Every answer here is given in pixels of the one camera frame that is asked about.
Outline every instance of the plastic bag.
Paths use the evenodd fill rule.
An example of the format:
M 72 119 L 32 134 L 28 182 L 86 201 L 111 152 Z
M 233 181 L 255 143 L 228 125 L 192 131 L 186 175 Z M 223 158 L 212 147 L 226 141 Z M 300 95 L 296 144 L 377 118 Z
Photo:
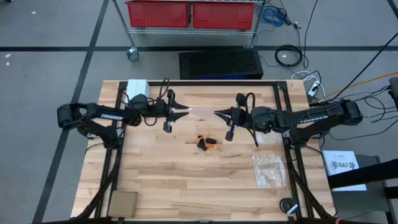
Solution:
M 252 155 L 257 188 L 286 187 L 286 171 L 280 154 Z

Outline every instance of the blue cable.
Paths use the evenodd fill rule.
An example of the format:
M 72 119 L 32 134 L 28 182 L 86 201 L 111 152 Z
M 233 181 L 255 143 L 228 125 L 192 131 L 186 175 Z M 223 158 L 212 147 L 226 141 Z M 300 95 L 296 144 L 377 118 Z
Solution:
M 276 27 L 284 25 L 285 15 L 282 9 L 266 7 L 261 15 L 261 22 L 272 24 Z

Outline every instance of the brown cardboard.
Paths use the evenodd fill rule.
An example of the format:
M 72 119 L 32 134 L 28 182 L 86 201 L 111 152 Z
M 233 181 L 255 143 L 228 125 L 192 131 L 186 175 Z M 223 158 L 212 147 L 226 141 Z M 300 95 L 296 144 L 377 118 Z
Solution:
M 120 192 L 114 190 L 108 216 L 132 218 L 136 215 L 137 192 Z

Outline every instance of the wooden table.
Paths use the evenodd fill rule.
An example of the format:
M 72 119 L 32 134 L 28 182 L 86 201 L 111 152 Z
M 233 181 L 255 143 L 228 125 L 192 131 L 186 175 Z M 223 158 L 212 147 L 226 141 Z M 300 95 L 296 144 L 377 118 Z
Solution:
M 272 87 L 244 86 L 244 81 L 239 82 L 241 86 L 170 88 L 178 103 L 195 109 L 226 109 L 235 106 L 237 93 L 250 91 L 256 94 L 256 106 L 276 108 Z M 297 80 L 286 82 L 292 109 L 308 108 L 303 83 Z M 105 81 L 98 103 L 114 107 L 118 85 L 118 81 Z M 151 86 L 150 94 L 155 98 L 159 87 Z M 110 125 L 106 120 L 97 122 Z M 225 141 L 228 127 L 212 113 L 191 113 L 172 123 L 170 134 L 162 130 L 163 122 L 159 119 L 152 127 L 142 123 L 126 129 L 118 190 L 139 193 L 136 217 L 126 220 L 287 220 L 287 215 L 279 208 L 279 201 L 291 197 L 288 175 L 286 187 L 258 189 L 252 163 L 253 154 L 280 154 L 285 159 L 280 134 L 262 135 L 257 148 L 245 129 L 235 131 L 233 142 Z M 215 138 L 219 144 L 202 151 L 195 142 L 199 134 Z M 101 139 L 95 139 L 88 145 L 99 142 Z M 314 139 L 308 145 L 318 149 L 318 141 Z M 86 153 L 72 216 L 82 212 L 97 192 L 104 155 L 103 146 L 92 147 Z M 324 208 L 334 214 L 320 154 L 304 148 L 302 157 L 310 190 Z M 306 216 L 299 188 L 298 194 L 303 216 Z M 108 195 L 109 192 L 104 197 L 102 216 L 106 215 Z

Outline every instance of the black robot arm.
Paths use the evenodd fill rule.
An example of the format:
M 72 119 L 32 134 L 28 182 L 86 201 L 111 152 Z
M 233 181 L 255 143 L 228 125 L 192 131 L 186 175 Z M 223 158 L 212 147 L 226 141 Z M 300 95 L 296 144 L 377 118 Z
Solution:
M 278 111 L 265 106 L 254 107 L 251 112 L 247 108 L 247 98 L 241 93 L 236 96 L 237 107 L 215 111 L 215 114 L 226 121 L 230 127 L 226 140 L 233 140 L 235 127 L 246 128 L 256 141 L 255 132 L 267 134 L 270 131 L 287 133 L 294 146 L 303 146 L 311 136 L 327 132 L 337 125 L 357 125 L 362 121 L 362 114 L 355 102 L 341 100 L 339 102 L 317 103 L 307 110 Z M 297 128 L 298 124 L 313 122 L 305 128 Z
M 188 107 L 175 101 L 173 90 L 167 91 L 167 98 L 168 102 L 166 103 L 161 97 L 149 101 L 145 95 L 137 95 L 126 104 L 124 109 L 101 106 L 96 103 L 65 104 L 57 109 L 58 126 L 67 130 L 77 128 L 78 132 L 86 137 L 88 134 L 94 134 L 103 140 L 104 147 L 118 148 L 121 143 L 116 128 L 102 126 L 92 119 L 109 119 L 121 121 L 129 126 L 138 126 L 142 122 L 142 117 L 166 118 L 163 130 L 171 133 L 171 122 L 188 114 L 187 112 L 175 113 L 173 108 L 188 109 Z

